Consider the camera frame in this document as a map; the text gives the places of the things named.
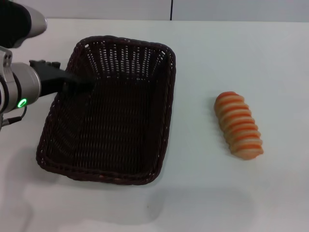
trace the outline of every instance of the brown woven basket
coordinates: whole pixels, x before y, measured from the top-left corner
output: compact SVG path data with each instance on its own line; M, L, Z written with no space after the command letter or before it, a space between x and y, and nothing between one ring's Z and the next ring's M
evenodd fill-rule
M45 170L74 180L144 185L160 173L169 139L175 54L159 43L81 40L67 71L96 77L92 92L58 93L37 149Z

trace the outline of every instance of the table surface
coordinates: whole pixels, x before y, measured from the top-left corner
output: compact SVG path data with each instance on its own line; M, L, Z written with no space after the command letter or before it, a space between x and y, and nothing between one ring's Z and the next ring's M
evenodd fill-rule
M1 231L309 230L308 23L50 19L46 33L13 51L14 62L60 61L64 69L75 44L92 35L175 52L162 172L146 186L116 186L42 170L35 152L54 95L40 98L0 133ZM254 160L231 156L218 130L214 100L229 90L245 97L262 134L265 153Z

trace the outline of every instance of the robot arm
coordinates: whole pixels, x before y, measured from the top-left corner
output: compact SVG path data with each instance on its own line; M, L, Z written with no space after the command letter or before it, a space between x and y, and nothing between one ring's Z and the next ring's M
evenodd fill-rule
M41 96L61 92L64 86L71 94L89 91L93 87L93 82L59 69L58 62L31 60L30 65L12 63L13 54L8 48L17 48L25 39L46 30L46 19L41 13L30 7L2 0L0 23L5 24L4 33L0 36L0 130L2 126L20 121L26 113L27 105ZM3 119L3 114L22 107L25 107L22 116Z

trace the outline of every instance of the white wall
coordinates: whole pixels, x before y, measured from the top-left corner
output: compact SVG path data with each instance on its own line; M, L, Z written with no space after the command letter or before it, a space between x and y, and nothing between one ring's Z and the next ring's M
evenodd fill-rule
M173 20L309 22L309 0L174 0Z
M15 0L48 18L169 20L171 0Z
M169 20L171 0L15 0L49 18ZM174 0L173 20L309 22L309 0Z

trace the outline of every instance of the bread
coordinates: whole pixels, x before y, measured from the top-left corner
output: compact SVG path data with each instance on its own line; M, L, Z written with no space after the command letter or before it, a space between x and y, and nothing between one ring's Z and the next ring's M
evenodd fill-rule
M251 160L263 154L261 133L242 96L224 92L217 97L214 110L233 155Z

